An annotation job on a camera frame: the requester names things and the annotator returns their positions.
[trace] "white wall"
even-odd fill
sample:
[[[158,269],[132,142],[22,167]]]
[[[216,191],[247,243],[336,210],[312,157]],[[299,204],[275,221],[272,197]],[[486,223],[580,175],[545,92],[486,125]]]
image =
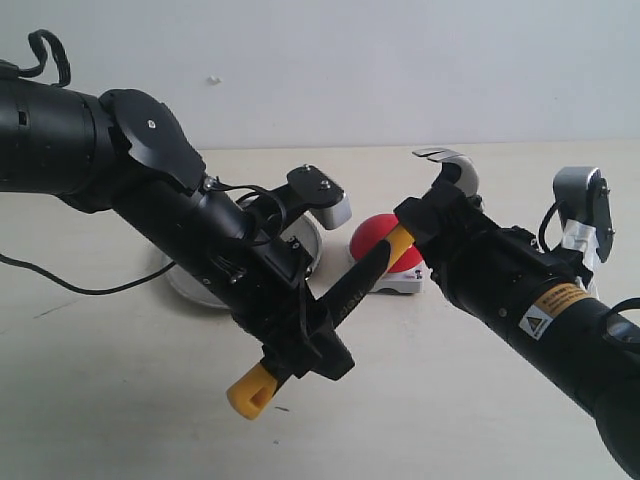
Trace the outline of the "white wall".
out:
[[[145,90],[202,148],[640,136],[637,0],[13,0],[0,15],[0,58],[32,63],[26,35],[46,27],[72,87]]]

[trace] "warning label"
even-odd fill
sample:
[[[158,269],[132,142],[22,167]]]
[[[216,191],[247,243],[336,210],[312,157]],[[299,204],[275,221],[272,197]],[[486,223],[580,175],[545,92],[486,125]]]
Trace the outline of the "warning label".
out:
[[[518,324],[522,330],[528,333],[531,337],[538,340],[544,331],[551,325],[553,318],[540,310],[535,305],[532,305],[529,310],[525,312]]]
[[[589,294],[572,283],[556,285],[529,307],[518,326],[539,340],[558,315],[585,298],[589,298]]]
[[[543,312],[555,318],[571,305],[585,298],[589,298],[587,292],[572,283],[563,283],[545,292],[535,304]]]

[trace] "yellow screwdriver handle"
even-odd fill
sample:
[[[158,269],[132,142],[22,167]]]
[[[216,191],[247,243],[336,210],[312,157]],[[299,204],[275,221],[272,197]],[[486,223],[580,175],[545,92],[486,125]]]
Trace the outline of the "yellow screwdriver handle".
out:
[[[227,390],[233,409],[249,420],[256,419],[278,389],[278,380],[260,362]]]

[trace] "white sticker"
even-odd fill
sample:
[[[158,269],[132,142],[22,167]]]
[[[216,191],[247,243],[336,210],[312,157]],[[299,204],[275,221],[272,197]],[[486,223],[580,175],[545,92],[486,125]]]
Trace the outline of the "white sticker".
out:
[[[551,325],[553,318],[535,305],[531,305],[518,324],[532,338],[540,340],[544,331]]]

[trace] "white base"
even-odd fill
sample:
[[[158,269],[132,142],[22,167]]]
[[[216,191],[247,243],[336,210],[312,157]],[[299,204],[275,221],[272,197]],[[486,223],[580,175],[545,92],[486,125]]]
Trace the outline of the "white base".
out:
[[[349,261],[355,264],[355,259],[351,256],[349,250]],[[382,290],[393,290],[397,293],[422,293],[424,292],[424,275],[426,265],[420,262],[414,268],[405,270],[404,272],[387,273],[371,289],[371,293],[380,292]]]

